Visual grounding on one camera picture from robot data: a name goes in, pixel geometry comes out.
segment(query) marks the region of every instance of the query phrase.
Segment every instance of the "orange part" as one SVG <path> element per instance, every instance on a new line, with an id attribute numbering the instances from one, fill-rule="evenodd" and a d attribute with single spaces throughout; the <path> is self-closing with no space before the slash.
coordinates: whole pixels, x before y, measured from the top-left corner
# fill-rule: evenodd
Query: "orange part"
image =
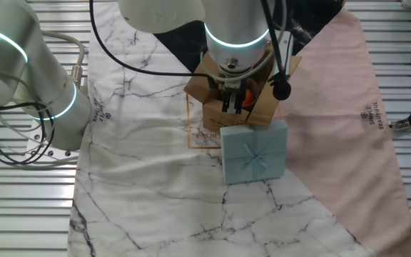
<path id="1" fill-rule="evenodd" d="M 242 106 L 249 106 L 253 103 L 254 100 L 255 96 L 249 89 L 247 89 L 247 96 L 245 98 L 245 101 L 242 102 Z"/>

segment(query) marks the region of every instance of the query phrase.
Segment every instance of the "glowing blue ring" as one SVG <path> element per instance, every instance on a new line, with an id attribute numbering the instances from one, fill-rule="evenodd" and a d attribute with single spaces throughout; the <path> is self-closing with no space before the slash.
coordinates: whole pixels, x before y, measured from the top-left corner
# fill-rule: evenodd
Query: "glowing blue ring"
<path id="1" fill-rule="evenodd" d="M 77 97 L 77 87 L 74 84 L 74 97 L 72 98 L 71 103 L 69 104 L 68 107 L 66 107 L 66 109 L 64 109 L 64 111 L 62 111 L 61 113 L 56 114 L 55 116 L 53 116 L 52 119 L 56 119 L 56 118 L 60 117 L 61 115 L 65 114 L 67 111 L 69 111 L 69 109 L 74 105 L 74 102 L 76 101 L 76 97 Z M 33 116 L 31 116 L 31 117 L 35 120 L 40 121 L 40 118 L 36 118 L 36 117 L 33 117 Z M 44 118 L 43 120 L 50 121 L 50 118 Z"/>
<path id="2" fill-rule="evenodd" d="M 264 39 L 265 36 L 269 33 L 269 29 L 267 31 L 264 32 L 263 35 L 261 35 L 260 37 L 258 37 L 257 39 L 253 40 L 252 42 L 248 42 L 245 44 L 229 44 L 226 42 L 221 41 L 220 39 L 217 39 L 214 35 L 212 35 L 212 33 L 208 30 L 207 25 L 204 24 L 205 27 L 205 31 L 207 31 L 207 34 L 217 43 L 227 46 L 227 47 L 232 47 L 232 48 L 242 48 L 242 47 L 247 47 L 247 46 L 251 46 L 253 44 L 258 43 L 259 41 L 261 41 L 261 39 Z"/>
<path id="3" fill-rule="evenodd" d="M 28 56 L 26 55 L 25 51 L 17 44 L 15 43 L 12 39 L 8 38 L 7 36 L 3 35 L 0 33 L 0 39 L 6 41 L 7 43 L 11 44 L 13 47 L 15 47 L 21 55 L 25 58 L 25 62 L 28 62 Z"/>

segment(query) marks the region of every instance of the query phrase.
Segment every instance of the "ribbon bow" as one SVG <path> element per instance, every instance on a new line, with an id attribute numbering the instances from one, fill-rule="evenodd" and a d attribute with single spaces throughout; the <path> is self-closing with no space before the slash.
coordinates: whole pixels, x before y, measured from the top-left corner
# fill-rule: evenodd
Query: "ribbon bow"
<path id="1" fill-rule="evenodd" d="M 257 172 L 257 168 L 255 167 L 256 165 L 256 161 L 258 161 L 261 166 L 264 167 L 265 171 L 267 171 L 270 167 L 269 165 L 263 160 L 263 156 L 265 155 L 265 152 L 268 151 L 268 149 L 277 141 L 276 138 L 272 139 L 271 142 L 268 143 L 267 146 L 265 146 L 263 148 L 263 150 L 260 152 L 260 154 L 258 154 L 257 156 L 255 156 L 252 151 L 250 150 L 250 148 L 248 147 L 248 145 L 246 143 L 243 144 L 243 148 L 247 151 L 248 155 L 250 156 L 250 160 L 249 162 L 247 162 L 247 164 L 245 165 L 245 168 L 247 168 L 250 164 L 253 164 L 253 179 L 258 179 L 258 172 Z"/>

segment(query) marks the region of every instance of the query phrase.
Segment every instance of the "light blue gift box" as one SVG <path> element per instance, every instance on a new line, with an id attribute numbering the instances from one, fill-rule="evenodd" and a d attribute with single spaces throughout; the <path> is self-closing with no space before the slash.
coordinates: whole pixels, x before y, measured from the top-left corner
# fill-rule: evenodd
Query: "light blue gift box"
<path id="1" fill-rule="evenodd" d="M 242 125 L 220 129 L 223 177 L 227 185 L 280 178 L 285 173 L 288 125 Z"/>

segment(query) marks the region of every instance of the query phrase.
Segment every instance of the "logo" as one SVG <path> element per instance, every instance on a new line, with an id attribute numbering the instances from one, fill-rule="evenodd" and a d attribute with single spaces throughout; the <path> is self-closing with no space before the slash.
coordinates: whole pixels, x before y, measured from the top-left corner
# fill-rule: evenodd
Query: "logo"
<path id="1" fill-rule="evenodd" d="M 385 129 L 381 110 L 378 108 L 378 102 L 366 106 L 366 111 L 361 113 L 362 119 L 368 119 L 370 125 L 376 125 L 379 129 Z"/>
<path id="2" fill-rule="evenodd" d="M 93 104 L 94 104 L 94 117 L 93 121 L 94 122 L 104 122 L 104 119 L 110 119 L 112 118 L 112 114 L 110 113 L 105 113 L 104 112 L 104 106 L 99 103 L 98 99 L 96 97 L 93 97 Z"/>

